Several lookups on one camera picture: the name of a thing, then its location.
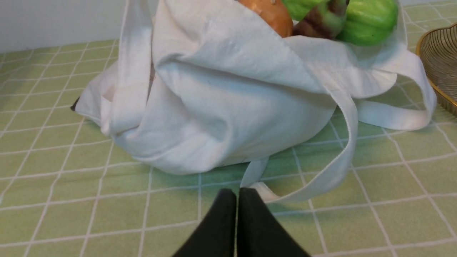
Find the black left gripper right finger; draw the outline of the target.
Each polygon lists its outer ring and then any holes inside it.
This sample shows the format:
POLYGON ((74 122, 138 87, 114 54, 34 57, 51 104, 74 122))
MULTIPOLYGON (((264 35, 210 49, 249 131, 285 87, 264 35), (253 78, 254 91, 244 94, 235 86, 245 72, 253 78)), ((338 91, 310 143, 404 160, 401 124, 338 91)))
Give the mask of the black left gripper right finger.
POLYGON ((281 226, 258 192, 241 188, 238 196, 238 257, 309 257, 281 226))

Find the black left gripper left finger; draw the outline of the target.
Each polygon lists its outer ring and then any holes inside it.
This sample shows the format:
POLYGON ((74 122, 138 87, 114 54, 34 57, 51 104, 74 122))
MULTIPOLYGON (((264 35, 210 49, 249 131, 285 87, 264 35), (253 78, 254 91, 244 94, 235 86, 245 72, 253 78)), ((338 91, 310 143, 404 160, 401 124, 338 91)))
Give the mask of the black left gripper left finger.
POLYGON ((211 208, 174 257, 233 257, 237 198, 220 189, 211 208))

